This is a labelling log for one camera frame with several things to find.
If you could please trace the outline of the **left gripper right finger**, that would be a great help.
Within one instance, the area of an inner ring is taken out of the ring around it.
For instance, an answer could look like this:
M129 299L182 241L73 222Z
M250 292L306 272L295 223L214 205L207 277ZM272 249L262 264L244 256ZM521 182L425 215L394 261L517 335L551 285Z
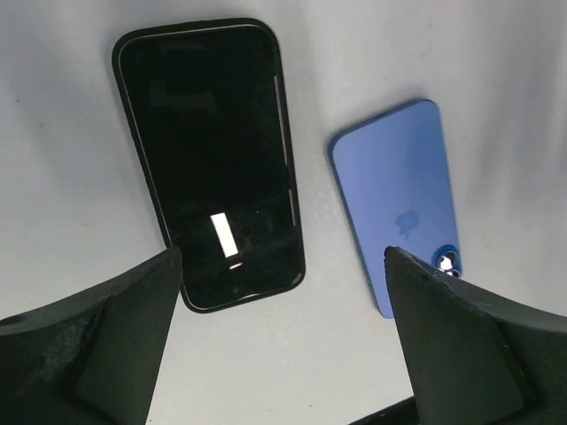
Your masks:
M566 319L398 247L387 288L422 424L564 424Z

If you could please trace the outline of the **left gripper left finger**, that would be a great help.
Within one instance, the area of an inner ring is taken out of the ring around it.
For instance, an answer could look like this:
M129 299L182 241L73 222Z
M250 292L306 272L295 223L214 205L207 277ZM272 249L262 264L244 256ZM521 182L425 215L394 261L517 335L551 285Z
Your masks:
M182 282L167 249L1 321L3 424L144 424Z

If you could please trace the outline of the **blue phone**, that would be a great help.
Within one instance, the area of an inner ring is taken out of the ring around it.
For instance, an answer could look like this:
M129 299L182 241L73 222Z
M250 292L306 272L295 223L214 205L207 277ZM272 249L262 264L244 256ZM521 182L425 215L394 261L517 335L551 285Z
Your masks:
M399 246L442 272L462 275L439 107L412 99L349 127L330 162L357 253L380 314L393 317L384 251Z

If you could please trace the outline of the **black cased phone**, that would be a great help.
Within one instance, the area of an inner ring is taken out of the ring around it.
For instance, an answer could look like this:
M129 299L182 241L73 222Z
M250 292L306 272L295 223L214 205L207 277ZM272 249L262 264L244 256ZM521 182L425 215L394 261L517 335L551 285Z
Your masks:
M281 53L252 18L138 29L112 68L181 294L211 313L306 274Z

